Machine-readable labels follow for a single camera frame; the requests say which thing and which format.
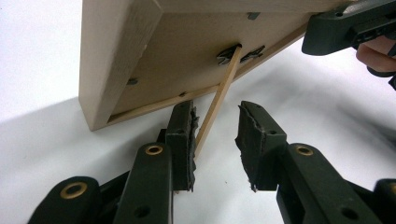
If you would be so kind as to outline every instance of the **hand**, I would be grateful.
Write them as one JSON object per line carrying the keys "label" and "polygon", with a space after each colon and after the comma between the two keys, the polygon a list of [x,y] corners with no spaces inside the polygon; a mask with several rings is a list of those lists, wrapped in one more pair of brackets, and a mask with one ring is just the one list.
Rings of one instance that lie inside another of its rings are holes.
{"label": "hand", "polygon": [[390,49],[395,44],[396,41],[379,36],[374,40],[360,44],[356,57],[359,61],[377,72],[395,72],[396,56],[388,56]]}

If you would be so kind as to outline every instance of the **wooden board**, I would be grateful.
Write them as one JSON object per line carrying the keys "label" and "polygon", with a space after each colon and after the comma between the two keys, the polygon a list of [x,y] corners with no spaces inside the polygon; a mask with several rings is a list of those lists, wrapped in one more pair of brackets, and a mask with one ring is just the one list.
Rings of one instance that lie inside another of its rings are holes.
{"label": "wooden board", "polygon": [[[239,78],[304,34],[309,17],[346,0],[84,0],[79,101],[91,130],[216,91],[216,56],[241,43]],[[261,14],[252,21],[250,11]],[[134,85],[127,85],[133,79]]]}

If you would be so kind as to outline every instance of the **plywood panel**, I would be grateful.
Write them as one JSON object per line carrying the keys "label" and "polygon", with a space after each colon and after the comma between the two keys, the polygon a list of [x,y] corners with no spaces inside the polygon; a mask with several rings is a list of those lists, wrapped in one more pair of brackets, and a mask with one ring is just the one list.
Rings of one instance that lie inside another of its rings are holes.
{"label": "plywood panel", "polygon": [[269,49],[309,16],[262,13],[250,21],[247,13],[164,14],[131,74],[138,83],[125,88],[113,115],[219,85],[226,69],[218,66],[219,52],[236,43],[244,46],[242,55]]}
{"label": "plywood panel", "polygon": [[[84,0],[79,101],[91,130],[215,91],[219,52],[241,43],[236,78],[304,33],[309,17],[349,0]],[[260,11],[251,21],[249,11]],[[127,85],[128,79],[137,80]]]}

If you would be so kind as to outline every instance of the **wooden strip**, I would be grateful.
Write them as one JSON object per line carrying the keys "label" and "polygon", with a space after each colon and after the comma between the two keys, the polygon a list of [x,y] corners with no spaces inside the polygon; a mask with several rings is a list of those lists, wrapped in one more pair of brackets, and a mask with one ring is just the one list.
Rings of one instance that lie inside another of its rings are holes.
{"label": "wooden strip", "polygon": [[186,94],[184,94],[182,96],[173,97],[173,98],[170,98],[170,99],[167,99],[164,101],[160,101],[155,104],[141,106],[141,107],[138,107],[137,109],[133,109],[133,110],[126,111],[124,113],[119,113],[117,115],[113,115],[110,117],[107,126],[125,121],[127,119],[136,118],[143,114],[147,114],[149,112],[159,110],[159,109],[168,107],[170,105],[175,105],[175,104],[178,104],[183,101],[195,99],[197,97],[206,95],[210,92],[216,91],[218,89],[218,87],[219,86],[213,86],[213,87],[205,88],[205,89],[198,90],[198,91],[187,92]]}
{"label": "wooden strip", "polygon": [[353,0],[158,0],[168,13],[222,13],[222,12],[323,12]]}
{"label": "wooden strip", "polygon": [[233,82],[233,77],[235,76],[237,66],[241,58],[241,52],[242,48],[237,47],[230,64],[227,67],[224,79],[220,82],[215,98],[213,99],[212,104],[207,111],[204,122],[196,138],[197,148],[195,149],[195,158],[198,158],[199,154],[201,153],[210,128],[212,127],[216,115],[219,113],[221,103],[224,101],[227,90],[230,89],[231,83]]}
{"label": "wooden strip", "polygon": [[83,1],[78,99],[91,130],[107,125],[162,14],[154,0]]}

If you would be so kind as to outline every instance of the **brass grommet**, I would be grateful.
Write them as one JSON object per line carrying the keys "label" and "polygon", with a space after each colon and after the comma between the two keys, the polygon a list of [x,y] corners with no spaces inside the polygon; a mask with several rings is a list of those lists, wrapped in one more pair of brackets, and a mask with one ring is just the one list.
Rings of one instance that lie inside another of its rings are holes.
{"label": "brass grommet", "polygon": [[396,183],[390,183],[390,189],[394,194],[396,194]]}
{"label": "brass grommet", "polygon": [[[73,188],[73,187],[79,187],[78,190],[74,191],[74,192],[67,192],[69,189]],[[66,187],[64,187],[61,191],[61,197],[63,199],[74,199],[77,198],[78,196],[80,196],[81,194],[83,194],[85,192],[85,190],[87,190],[87,184],[84,182],[75,182],[75,183],[71,183],[66,185]]]}
{"label": "brass grommet", "polygon": [[163,152],[163,148],[160,146],[149,146],[146,148],[146,154],[155,156]]}
{"label": "brass grommet", "polygon": [[297,147],[296,151],[299,154],[303,155],[303,156],[312,156],[312,155],[314,155],[314,151],[312,149],[310,149],[310,148],[307,148],[307,147]]}

